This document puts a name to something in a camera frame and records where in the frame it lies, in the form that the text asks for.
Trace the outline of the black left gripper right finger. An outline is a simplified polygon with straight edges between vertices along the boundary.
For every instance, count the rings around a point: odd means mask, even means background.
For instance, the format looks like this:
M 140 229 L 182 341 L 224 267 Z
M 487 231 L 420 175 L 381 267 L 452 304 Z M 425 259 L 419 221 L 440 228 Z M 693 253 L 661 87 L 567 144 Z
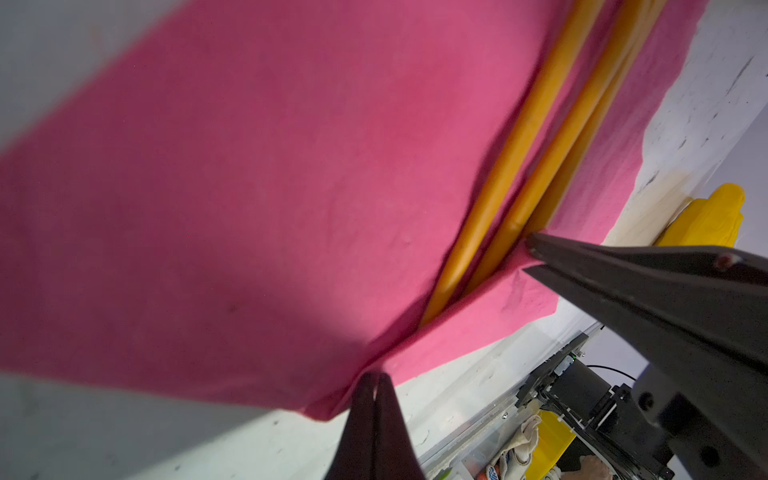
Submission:
M 425 480 L 388 374 L 382 373 L 378 378 L 374 421 L 374 478 Z

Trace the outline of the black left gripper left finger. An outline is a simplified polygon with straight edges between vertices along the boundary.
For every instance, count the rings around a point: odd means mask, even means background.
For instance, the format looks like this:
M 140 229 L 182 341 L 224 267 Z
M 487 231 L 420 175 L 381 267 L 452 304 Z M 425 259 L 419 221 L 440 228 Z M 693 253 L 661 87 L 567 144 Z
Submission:
M 349 415 L 326 480 L 372 478 L 377 377 L 366 373 L 358 382 Z

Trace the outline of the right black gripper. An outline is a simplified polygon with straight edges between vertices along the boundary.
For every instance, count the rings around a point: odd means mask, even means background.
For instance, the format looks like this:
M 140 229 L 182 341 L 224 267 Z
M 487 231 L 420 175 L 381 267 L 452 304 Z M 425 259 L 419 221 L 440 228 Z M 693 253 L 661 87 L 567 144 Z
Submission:
M 525 244 L 549 264 L 529 268 L 531 277 L 648 360 L 635 402 L 692 478 L 766 478 L 766 258 L 723 246 L 612 247 L 543 233 Z M 600 261 L 630 268 L 554 267 Z

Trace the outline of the yellow plastic fork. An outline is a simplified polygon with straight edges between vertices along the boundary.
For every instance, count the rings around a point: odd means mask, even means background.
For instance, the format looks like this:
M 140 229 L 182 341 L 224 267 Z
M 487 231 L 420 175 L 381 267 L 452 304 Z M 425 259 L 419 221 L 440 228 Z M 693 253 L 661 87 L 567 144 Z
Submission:
M 465 294 L 479 287 L 508 255 L 523 228 L 543 198 L 567 154 L 597 108 L 620 64 L 628 54 L 635 36 L 649 13 L 649 1 L 624 1 L 610 31 L 605 48 L 588 80 L 571 106 L 554 139 L 526 180 L 504 220 L 469 280 Z

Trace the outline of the yellow plastic knife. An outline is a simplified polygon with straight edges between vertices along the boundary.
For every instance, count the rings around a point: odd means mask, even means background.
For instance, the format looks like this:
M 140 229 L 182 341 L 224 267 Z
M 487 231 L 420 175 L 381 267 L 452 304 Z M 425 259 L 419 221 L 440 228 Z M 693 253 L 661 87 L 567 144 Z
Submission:
M 651 33 L 656 21 L 664 9 L 666 0 L 654 0 L 650 2 L 649 13 L 640 23 L 640 30 L 635 35 L 629 52 L 624 57 L 616 74 L 608 85 L 605 93 L 597 103 L 592 115 L 586 122 L 574 146 L 565 157 L 557 174 L 550 183 L 547 191 L 539 201 L 536 209 L 527 222 L 522 235 L 527 236 L 531 233 L 545 229 L 550 224 L 555 213 L 559 209 L 571 183 L 576 175 L 580 164 L 588 153 L 599 129 L 607 116 L 614 99 L 616 98 L 629 70 L 634 64 L 637 56 L 643 48 L 649 34 Z

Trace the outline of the pink paper napkin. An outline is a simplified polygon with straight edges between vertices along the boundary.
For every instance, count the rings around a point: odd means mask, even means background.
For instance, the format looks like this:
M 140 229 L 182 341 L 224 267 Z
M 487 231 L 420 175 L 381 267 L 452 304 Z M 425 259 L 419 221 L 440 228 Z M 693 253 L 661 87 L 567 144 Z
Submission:
M 1 155 L 1 368 L 341 412 L 552 314 L 517 249 L 428 327 L 567 1 L 194 1 Z

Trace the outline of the yellow plastic spoon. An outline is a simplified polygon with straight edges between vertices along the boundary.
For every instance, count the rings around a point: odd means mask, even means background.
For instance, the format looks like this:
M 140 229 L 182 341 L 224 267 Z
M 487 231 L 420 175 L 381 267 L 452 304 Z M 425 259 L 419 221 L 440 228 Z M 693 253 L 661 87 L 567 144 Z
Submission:
M 536 137 L 578 58 L 604 3 L 576 1 L 554 46 L 544 59 L 445 262 L 419 322 L 435 320 L 448 305 L 481 246 Z

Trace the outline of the yellow bananas bunch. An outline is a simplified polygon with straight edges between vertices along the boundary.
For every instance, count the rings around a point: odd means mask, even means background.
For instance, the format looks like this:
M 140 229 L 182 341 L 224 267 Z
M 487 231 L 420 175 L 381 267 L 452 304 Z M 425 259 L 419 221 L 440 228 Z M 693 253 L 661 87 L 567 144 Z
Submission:
M 733 183 L 718 187 L 708 198 L 693 200 L 654 243 L 659 247 L 734 247 L 744 220 L 744 189 Z

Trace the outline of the white work glove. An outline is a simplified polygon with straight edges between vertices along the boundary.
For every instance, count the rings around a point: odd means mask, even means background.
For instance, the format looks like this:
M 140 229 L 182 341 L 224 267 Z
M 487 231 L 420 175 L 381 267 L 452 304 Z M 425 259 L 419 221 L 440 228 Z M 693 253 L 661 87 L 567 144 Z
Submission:
M 534 414 L 526 419 L 507 444 L 486 466 L 488 480 L 521 480 L 532 463 L 539 443 L 539 425 L 542 418 Z

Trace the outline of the yellow box under table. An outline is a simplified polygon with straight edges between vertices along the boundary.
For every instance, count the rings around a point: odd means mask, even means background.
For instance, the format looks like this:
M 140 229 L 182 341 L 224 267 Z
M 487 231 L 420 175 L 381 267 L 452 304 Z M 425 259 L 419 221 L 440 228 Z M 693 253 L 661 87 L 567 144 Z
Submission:
M 533 451 L 526 471 L 527 480 L 540 480 L 557 464 L 563 453 L 576 438 L 575 432 L 553 412 L 540 411 L 542 422 L 538 426 L 539 442 Z

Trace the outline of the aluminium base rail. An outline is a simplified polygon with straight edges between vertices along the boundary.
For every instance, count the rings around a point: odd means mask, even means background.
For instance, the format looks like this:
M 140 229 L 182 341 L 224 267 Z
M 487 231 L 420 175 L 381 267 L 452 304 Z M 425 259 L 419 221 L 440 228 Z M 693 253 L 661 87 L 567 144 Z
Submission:
M 600 330 L 593 326 L 576 335 L 467 425 L 422 455 L 425 475 L 487 479 L 486 466 L 523 420 L 549 411 L 576 434 L 554 468 L 574 471 L 585 457 L 595 456 L 614 479 L 674 478 L 666 438 L 645 423 L 633 403 L 631 386 L 611 385 L 600 375 L 602 366 L 584 363 L 586 346 Z

